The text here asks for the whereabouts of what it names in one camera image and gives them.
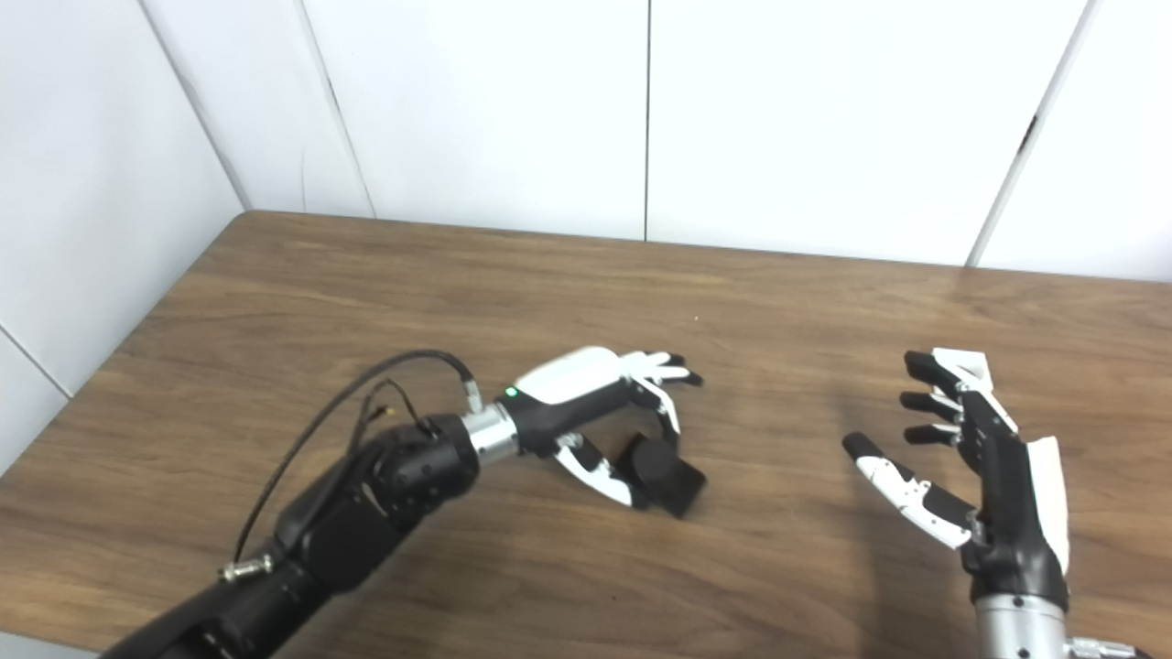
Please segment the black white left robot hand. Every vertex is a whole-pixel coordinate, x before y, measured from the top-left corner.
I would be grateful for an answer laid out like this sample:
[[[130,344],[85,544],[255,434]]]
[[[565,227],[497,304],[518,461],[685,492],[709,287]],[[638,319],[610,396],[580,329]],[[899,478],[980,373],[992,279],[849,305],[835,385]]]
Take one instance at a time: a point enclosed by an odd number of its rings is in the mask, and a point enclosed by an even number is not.
[[[682,519],[707,484],[679,455],[682,428],[667,385],[704,383],[686,359],[666,351],[618,354],[600,346],[570,351],[509,385],[492,405],[463,417],[482,466],[533,455],[556,458],[568,475],[633,510],[657,507]],[[607,458],[581,427],[627,407],[650,410],[657,436],[638,434]]]

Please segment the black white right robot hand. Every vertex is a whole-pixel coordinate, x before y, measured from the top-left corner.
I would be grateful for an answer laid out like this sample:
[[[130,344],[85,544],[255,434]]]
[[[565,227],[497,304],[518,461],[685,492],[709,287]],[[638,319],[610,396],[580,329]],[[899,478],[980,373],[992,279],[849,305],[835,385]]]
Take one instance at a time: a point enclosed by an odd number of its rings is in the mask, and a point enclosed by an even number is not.
[[[954,448],[979,478],[979,503],[918,477],[863,433],[841,446],[897,512],[959,553],[980,658],[1068,658],[1070,535],[1058,440],[1020,437],[979,351],[908,351],[904,365],[927,389],[904,392],[901,405],[939,417],[906,429],[906,442]]]

